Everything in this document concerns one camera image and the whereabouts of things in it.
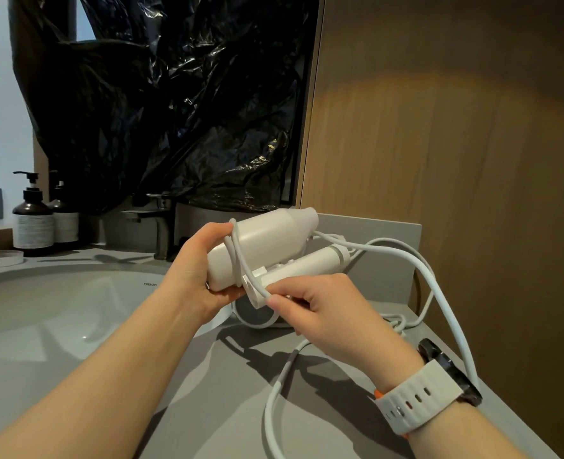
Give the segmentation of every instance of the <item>white sink basin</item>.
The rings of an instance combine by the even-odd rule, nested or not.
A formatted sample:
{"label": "white sink basin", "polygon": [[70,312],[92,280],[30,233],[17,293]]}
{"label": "white sink basin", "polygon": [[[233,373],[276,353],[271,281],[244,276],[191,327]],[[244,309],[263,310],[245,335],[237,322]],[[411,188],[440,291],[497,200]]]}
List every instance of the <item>white sink basin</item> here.
{"label": "white sink basin", "polygon": [[[0,273],[0,429],[85,360],[163,278],[97,267]],[[198,335],[230,315],[227,306]]]}

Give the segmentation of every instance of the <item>bottle label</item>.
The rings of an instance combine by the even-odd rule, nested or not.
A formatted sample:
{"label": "bottle label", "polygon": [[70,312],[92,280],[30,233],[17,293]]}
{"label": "bottle label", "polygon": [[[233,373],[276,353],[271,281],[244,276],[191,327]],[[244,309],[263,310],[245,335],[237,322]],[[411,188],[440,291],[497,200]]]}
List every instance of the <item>bottle label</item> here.
{"label": "bottle label", "polygon": [[31,250],[48,248],[54,244],[54,218],[13,214],[12,244],[15,248]]}
{"label": "bottle label", "polygon": [[56,243],[70,243],[78,241],[78,213],[55,212],[53,214],[55,228],[54,240]]}

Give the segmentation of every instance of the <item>wooden cabinet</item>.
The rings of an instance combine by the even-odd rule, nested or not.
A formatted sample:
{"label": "wooden cabinet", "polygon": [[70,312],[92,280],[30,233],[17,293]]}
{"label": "wooden cabinet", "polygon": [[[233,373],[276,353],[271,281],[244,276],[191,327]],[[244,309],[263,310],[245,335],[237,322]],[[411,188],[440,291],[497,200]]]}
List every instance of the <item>wooden cabinet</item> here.
{"label": "wooden cabinet", "polygon": [[319,40],[301,207],[423,224],[480,376],[564,458],[564,0],[325,0]]}

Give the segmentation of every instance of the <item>watch strap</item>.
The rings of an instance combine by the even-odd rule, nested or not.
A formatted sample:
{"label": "watch strap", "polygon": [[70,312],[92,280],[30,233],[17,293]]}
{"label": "watch strap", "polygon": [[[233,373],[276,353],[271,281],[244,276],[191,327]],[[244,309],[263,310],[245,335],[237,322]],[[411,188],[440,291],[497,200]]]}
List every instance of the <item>watch strap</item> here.
{"label": "watch strap", "polygon": [[375,403],[393,432],[404,435],[437,416],[461,395],[462,388],[437,361],[431,361]]}

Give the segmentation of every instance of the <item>left hand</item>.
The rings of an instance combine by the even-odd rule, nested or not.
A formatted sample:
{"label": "left hand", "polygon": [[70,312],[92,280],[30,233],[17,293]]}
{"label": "left hand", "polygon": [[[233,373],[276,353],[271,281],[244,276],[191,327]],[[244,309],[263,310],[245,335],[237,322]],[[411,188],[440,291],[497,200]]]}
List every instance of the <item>left hand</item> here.
{"label": "left hand", "polygon": [[186,241],[158,290],[178,300],[194,314],[200,325],[211,321],[219,310],[244,294],[243,288],[230,286],[221,291],[206,288],[207,254],[233,230],[231,223],[204,225]]}

